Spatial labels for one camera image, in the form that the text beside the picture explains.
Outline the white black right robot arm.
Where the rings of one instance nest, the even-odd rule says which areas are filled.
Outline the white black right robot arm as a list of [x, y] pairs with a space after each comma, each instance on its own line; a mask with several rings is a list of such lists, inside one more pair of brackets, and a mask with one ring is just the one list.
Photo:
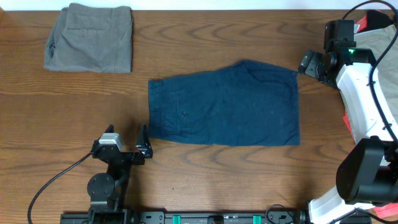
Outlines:
[[374, 207], [397, 202], [397, 123], [379, 85], [371, 50], [344, 47], [307, 51], [299, 73], [340, 91], [354, 149], [336, 172], [336, 185], [308, 203], [307, 223], [341, 223]]

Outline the black garment in pile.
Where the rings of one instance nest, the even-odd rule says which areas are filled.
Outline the black garment in pile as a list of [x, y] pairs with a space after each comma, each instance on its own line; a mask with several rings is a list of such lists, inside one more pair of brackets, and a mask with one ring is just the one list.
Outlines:
[[387, 14], [376, 10], [369, 10], [366, 13], [366, 27], [363, 31], [383, 29], [393, 24], [395, 22]]

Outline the beige garment in pile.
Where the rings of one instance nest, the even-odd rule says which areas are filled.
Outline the beige garment in pile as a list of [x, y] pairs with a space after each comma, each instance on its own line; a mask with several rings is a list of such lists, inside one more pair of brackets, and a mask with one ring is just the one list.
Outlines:
[[[375, 58], [385, 51], [391, 43], [396, 28], [390, 25], [383, 29], [371, 30], [354, 35], [356, 46], [371, 49]], [[386, 98], [389, 109], [397, 122], [397, 40], [377, 66], [381, 90]]]

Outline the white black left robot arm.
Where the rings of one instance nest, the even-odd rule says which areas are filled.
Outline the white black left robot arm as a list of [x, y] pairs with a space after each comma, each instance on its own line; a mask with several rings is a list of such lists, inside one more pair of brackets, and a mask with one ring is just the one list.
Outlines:
[[92, 157], [108, 165], [105, 173], [94, 175], [87, 185], [91, 209], [96, 212], [120, 211], [123, 208], [131, 167], [143, 165], [146, 159], [153, 156], [146, 125], [142, 125], [139, 131], [137, 152], [123, 152], [123, 146], [123, 140], [114, 132], [112, 124], [93, 143], [90, 151]]

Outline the dark blue shorts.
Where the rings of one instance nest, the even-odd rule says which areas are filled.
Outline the dark blue shorts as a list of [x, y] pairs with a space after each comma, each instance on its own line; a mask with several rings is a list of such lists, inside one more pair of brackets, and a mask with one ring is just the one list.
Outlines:
[[297, 72], [253, 60], [151, 80], [149, 136], [185, 144], [300, 144]]

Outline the folded grey shorts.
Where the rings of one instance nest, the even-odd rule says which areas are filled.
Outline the folded grey shorts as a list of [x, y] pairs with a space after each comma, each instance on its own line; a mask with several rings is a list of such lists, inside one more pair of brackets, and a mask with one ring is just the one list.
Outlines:
[[71, 3], [54, 24], [44, 50], [44, 68], [61, 72], [132, 72], [131, 8]]

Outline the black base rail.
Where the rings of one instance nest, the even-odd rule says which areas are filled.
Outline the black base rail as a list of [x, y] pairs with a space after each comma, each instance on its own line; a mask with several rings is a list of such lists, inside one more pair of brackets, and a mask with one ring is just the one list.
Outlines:
[[269, 210], [264, 213], [164, 213], [131, 210], [119, 212], [67, 213], [60, 224], [306, 224], [304, 210]]

